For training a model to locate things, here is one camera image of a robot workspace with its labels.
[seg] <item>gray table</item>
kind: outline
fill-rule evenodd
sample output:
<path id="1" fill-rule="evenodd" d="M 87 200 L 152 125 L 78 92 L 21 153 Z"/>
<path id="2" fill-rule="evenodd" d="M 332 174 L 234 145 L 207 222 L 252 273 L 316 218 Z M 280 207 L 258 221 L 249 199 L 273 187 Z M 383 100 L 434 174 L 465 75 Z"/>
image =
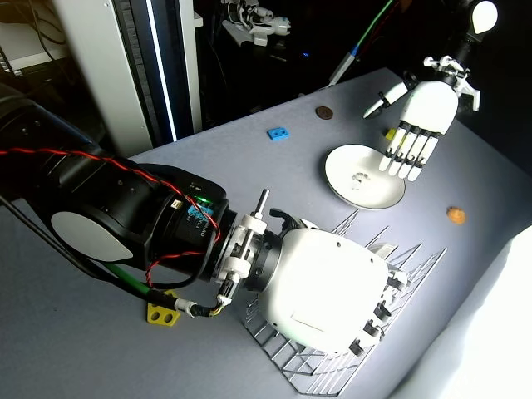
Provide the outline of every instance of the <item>gray table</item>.
<path id="1" fill-rule="evenodd" d="M 331 229 L 352 208 L 328 188 L 324 157 L 351 143 L 386 147 L 380 133 L 396 123 L 402 103 L 373 121 L 361 114 L 378 91 L 397 82 L 389 71 L 376 71 L 135 160 L 209 178 L 225 187 L 239 212 L 249 212 L 269 187 L 269 206 Z M 322 105 L 334 110 L 332 120 L 316 117 Z M 277 126 L 291 136 L 272 142 L 266 130 Z M 348 237 L 361 244 L 389 224 L 387 241 L 403 248 L 425 243 L 420 261 L 443 247 L 449 252 L 344 397 L 383 398 L 392 391 L 506 241 L 530 224 L 530 204 L 532 180 L 455 122 L 400 204 L 359 215 Z M 448 221 L 450 205 L 466 210 L 467 224 Z M 297 396 L 241 325 L 249 295 L 213 320 L 182 317 L 174 328 L 151 326 L 143 303 L 77 272 L 5 209 L 0 226 L 0 397 Z M 162 270 L 155 276 L 175 277 Z M 216 289 L 198 283 L 181 292 L 209 301 Z"/>

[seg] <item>blue label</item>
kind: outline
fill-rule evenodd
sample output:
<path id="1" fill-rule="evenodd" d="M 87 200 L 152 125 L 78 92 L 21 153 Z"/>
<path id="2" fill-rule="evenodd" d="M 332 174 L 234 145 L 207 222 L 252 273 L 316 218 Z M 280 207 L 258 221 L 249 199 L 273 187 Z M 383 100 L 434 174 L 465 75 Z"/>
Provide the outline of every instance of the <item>blue label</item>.
<path id="1" fill-rule="evenodd" d="M 200 208 L 208 216 L 212 216 L 214 213 L 212 209 L 205 208 L 204 206 L 201 206 L 201 205 L 198 205 L 198 208 Z M 207 218 L 205 218 L 203 214 L 199 212 L 194 206 L 190 206 L 189 215 L 192 216 L 193 218 L 200 219 L 205 222 L 207 221 Z"/>

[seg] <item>blue connector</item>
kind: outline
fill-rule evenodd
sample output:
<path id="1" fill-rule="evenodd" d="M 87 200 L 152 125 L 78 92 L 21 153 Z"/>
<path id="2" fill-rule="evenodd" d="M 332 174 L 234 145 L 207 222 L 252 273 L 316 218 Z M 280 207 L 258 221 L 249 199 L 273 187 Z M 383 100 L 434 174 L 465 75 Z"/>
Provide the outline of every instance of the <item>blue connector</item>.
<path id="1" fill-rule="evenodd" d="M 286 139 L 290 136 L 290 133 L 288 133 L 288 131 L 283 127 L 276 127 L 275 129 L 270 129 L 268 131 L 268 135 L 270 139 L 272 139 L 273 141 L 277 141 L 281 139 Z"/>

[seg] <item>orange object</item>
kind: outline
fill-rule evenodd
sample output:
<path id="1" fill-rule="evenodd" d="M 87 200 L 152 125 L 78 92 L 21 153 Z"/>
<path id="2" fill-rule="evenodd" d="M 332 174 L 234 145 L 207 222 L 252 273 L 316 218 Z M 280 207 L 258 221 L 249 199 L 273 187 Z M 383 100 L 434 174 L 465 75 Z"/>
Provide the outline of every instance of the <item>orange object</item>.
<path id="1" fill-rule="evenodd" d="M 447 209 L 447 217 L 454 224 L 464 224 L 467 221 L 466 212 L 455 206 L 451 206 Z"/>

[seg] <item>light strip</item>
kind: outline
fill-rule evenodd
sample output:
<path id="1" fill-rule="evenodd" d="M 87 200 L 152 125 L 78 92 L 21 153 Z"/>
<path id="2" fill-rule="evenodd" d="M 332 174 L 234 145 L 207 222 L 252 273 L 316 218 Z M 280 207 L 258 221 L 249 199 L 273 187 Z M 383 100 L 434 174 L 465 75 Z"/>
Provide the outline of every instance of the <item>light strip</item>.
<path id="1" fill-rule="evenodd" d="M 157 66 L 159 67 L 160 83 L 163 86 L 163 96 L 165 97 L 166 112 L 168 113 L 168 122 L 170 123 L 170 130 L 172 131 L 172 139 L 177 141 L 175 134 L 174 116 L 170 107 L 170 98 L 168 97 L 168 89 L 166 88 L 165 69 L 163 67 L 162 57 L 160 56 L 159 38 L 157 37 L 157 27 L 155 26 L 155 17 L 153 15 L 153 7 L 151 0 L 146 0 L 148 7 L 148 18 L 150 19 L 151 36 L 153 37 L 153 44 L 155 47 L 155 58 L 157 59 Z"/>

